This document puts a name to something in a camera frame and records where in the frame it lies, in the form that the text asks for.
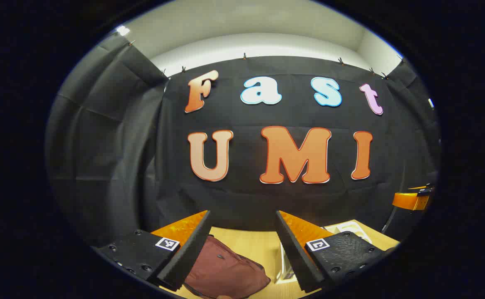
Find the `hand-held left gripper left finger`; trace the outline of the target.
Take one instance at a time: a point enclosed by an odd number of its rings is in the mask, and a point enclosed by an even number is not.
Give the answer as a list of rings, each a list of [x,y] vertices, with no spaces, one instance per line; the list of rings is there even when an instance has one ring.
[[[208,210],[149,232],[136,229],[95,252],[142,282],[180,289],[211,229]]]

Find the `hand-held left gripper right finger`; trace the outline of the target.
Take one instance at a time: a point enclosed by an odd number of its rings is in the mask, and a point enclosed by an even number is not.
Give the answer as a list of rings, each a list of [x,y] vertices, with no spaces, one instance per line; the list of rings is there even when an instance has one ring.
[[[284,211],[275,212],[276,233],[301,290],[336,287],[390,255],[354,231],[332,233]]]

